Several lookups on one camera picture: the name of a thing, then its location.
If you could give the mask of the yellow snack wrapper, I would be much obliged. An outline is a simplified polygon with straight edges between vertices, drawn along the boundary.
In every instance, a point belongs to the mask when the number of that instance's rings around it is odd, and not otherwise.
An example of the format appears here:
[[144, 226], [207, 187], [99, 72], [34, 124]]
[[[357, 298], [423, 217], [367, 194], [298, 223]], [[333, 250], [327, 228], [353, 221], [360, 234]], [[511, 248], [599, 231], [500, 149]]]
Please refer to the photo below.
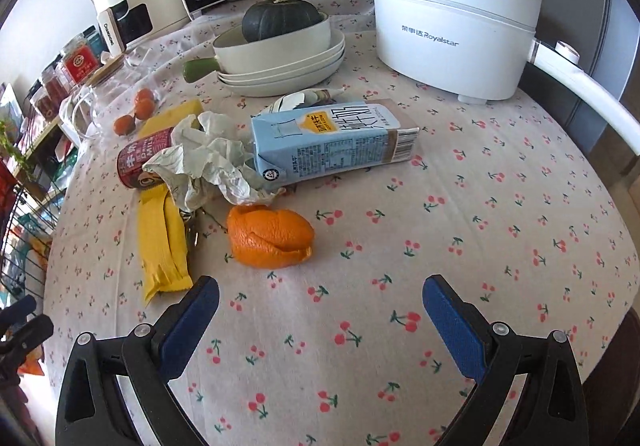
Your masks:
[[138, 247], [145, 305], [149, 305], [157, 293], [184, 291], [193, 286], [186, 227], [165, 185], [141, 192]]

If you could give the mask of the orange peel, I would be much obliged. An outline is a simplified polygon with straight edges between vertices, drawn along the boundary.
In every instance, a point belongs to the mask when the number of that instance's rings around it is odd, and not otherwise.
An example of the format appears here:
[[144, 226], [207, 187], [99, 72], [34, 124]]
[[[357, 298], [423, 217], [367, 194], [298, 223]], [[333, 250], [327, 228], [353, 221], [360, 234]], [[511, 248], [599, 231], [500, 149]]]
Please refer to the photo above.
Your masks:
[[284, 269], [312, 255], [314, 228], [292, 210], [236, 206], [229, 211], [227, 227], [235, 260], [255, 269]]

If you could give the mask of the red milk drink can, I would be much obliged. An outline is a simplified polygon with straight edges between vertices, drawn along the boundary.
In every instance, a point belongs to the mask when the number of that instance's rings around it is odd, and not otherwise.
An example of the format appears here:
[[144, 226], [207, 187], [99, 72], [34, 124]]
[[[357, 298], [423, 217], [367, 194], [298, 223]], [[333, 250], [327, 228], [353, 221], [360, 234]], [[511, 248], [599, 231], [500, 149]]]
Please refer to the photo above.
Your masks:
[[146, 172], [143, 166], [157, 153], [171, 147], [170, 127], [157, 131], [124, 147], [116, 160], [116, 171], [126, 188], [148, 189], [163, 182], [159, 175]]

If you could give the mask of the white tissue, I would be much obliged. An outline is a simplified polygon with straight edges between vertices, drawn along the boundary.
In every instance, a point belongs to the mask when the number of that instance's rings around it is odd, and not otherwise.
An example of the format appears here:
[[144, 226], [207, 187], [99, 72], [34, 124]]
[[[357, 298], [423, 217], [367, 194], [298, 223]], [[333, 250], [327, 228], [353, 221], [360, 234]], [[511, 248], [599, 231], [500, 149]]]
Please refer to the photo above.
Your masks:
[[253, 168], [254, 155], [224, 114], [189, 115], [170, 131], [170, 145], [142, 166], [160, 177], [178, 209], [194, 212], [217, 197], [233, 206], [268, 206], [281, 193]]

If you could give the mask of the yellow sponge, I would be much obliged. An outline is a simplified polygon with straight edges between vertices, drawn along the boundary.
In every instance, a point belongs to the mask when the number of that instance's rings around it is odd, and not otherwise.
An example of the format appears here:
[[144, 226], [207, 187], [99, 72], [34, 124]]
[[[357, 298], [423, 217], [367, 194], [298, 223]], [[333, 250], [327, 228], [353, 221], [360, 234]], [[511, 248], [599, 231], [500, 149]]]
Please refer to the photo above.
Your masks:
[[154, 133], [174, 128], [178, 122], [189, 115], [198, 117], [198, 115], [203, 112], [203, 105], [200, 100], [194, 99], [183, 102], [180, 105], [171, 107], [169, 110], [163, 111], [163, 113], [157, 114], [145, 121], [138, 131], [137, 139], [141, 140]]

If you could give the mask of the light blue milk carton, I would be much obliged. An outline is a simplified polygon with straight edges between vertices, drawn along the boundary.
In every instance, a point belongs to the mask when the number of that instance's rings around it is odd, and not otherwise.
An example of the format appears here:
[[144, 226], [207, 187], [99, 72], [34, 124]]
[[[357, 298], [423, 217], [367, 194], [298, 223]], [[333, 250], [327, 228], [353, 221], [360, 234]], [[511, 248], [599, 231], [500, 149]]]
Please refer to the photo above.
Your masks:
[[255, 170], [272, 187], [405, 161], [420, 132], [391, 100], [280, 111], [250, 128]]

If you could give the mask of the orange tangerine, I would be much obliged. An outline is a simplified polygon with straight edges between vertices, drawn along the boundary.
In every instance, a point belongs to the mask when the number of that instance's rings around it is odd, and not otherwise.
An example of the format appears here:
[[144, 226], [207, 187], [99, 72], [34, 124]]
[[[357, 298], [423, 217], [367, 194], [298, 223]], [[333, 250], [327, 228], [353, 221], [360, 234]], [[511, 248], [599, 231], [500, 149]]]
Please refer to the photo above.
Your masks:
[[134, 132], [136, 128], [136, 118], [131, 115], [118, 117], [113, 123], [113, 131], [118, 136], [125, 136]]
[[154, 93], [149, 88], [139, 89], [137, 91], [136, 95], [134, 95], [134, 102], [136, 104], [138, 104], [140, 102], [148, 102], [148, 101], [153, 101], [153, 100], [154, 100]]
[[134, 102], [134, 118], [138, 120], [150, 119], [155, 110], [155, 102], [150, 98], [142, 98]]

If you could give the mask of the clear jar dried red fruit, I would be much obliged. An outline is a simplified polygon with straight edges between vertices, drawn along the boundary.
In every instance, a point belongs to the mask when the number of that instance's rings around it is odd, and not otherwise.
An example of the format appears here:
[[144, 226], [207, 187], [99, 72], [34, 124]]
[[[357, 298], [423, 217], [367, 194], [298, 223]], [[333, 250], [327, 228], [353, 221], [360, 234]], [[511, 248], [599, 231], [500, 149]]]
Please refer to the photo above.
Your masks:
[[53, 121], [68, 95], [68, 80], [58, 71], [58, 61], [55, 61], [43, 69], [32, 87], [29, 102], [45, 121]]

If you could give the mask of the orange tangerine middle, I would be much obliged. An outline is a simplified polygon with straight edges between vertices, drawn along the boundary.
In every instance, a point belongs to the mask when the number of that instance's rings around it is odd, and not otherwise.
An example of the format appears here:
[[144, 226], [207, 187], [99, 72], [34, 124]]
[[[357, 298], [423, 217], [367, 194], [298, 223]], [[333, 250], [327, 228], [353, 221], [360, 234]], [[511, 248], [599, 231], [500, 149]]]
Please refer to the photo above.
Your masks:
[[134, 118], [138, 120], [150, 119], [155, 110], [155, 102], [150, 98], [142, 98], [134, 102]]

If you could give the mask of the glass jar with wooden lid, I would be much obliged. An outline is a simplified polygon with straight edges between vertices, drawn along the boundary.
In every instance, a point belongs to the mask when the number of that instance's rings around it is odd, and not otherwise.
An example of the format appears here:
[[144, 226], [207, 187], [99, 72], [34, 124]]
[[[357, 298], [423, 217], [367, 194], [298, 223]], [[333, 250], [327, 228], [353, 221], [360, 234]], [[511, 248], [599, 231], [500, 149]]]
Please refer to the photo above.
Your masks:
[[134, 116], [134, 95], [142, 88], [154, 93], [160, 106], [160, 86], [153, 76], [152, 51], [134, 51], [112, 58], [83, 84], [76, 86], [60, 107], [60, 117], [80, 142], [113, 139], [114, 121]]

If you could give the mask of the orange tangerine back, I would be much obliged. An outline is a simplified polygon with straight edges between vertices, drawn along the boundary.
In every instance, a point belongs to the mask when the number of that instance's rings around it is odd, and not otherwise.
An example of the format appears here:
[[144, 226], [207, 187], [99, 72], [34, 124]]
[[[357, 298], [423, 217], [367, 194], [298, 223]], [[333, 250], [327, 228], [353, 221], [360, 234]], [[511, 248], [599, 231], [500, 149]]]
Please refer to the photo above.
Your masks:
[[137, 91], [136, 95], [134, 95], [134, 102], [136, 104], [138, 104], [140, 102], [148, 102], [148, 101], [153, 101], [153, 100], [154, 100], [154, 93], [149, 88], [139, 89]]

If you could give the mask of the red label snack jar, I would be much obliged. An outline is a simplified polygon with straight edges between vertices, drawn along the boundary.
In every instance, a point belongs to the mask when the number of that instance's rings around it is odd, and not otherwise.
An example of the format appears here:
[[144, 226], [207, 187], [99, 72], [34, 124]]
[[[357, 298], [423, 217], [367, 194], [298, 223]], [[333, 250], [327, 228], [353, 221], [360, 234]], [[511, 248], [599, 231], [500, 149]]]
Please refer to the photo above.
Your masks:
[[100, 67], [100, 61], [82, 35], [75, 36], [65, 44], [62, 56], [74, 84], [82, 84]]

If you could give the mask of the white plate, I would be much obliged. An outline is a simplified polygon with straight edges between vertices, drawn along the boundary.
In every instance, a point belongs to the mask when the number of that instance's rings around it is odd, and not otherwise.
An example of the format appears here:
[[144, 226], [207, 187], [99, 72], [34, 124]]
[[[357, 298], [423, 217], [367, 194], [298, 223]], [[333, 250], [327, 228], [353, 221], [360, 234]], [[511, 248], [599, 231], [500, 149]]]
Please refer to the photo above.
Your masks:
[[296, 91], [304, 90], [320, 84], [321, 81], [331, 77], [341, 66], [346, 49], [343, 48], [340, 53], [332, 58], [332, 60], [320, 67], [319, 65], [311, 68], [309, 72], [303, 73], [301, 70], [295, 72], [291, 78], [280, 80], [263, 80], [258, 84], [232, 84], [230, 81], [224, 81], [221, 75], [218, 75], [218, 80], [222, 83], [224, 88], [227, 88], [232, 93], [248, 96], [249, 98], [268, 98], [268, 96], [285, 95], [288, 93], [294, 93]]
[[317, 55], [309, 56], [298, 62], [273, 67], [260, 72], [245, 74], [226, 74], [217, 76], [227, 84], [258, 84], [258, 82], [281, 81], [316, 72], [337, 62], [345, 50], [345, 34], [339, 29], [331, 29], [330, 47]]

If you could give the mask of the dark green kabocha squash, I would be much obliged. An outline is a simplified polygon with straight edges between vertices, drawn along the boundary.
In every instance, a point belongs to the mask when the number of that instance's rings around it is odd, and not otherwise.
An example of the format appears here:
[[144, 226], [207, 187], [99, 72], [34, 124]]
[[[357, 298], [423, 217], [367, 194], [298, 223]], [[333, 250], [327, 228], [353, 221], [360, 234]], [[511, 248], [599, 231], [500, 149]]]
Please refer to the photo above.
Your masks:
[[245, 12], [241, 30], [247, 42], [255, 42], [297, 32], [322, 21], [322, 14], [310, 2], [264, 0]]

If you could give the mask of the white electric cooking pot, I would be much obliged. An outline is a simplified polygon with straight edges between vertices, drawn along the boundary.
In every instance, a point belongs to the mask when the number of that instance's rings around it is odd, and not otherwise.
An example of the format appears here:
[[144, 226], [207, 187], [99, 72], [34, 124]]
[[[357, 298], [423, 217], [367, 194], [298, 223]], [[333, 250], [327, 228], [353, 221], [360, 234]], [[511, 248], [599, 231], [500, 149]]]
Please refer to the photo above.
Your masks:
[[639, 124], [578, 65], [578, 52], [536, 37], [544, 0], [374, 0], [376, 52], [397, 73], [466, 104], [511, 99], [527, 64], [589, 105], [633, 150]]

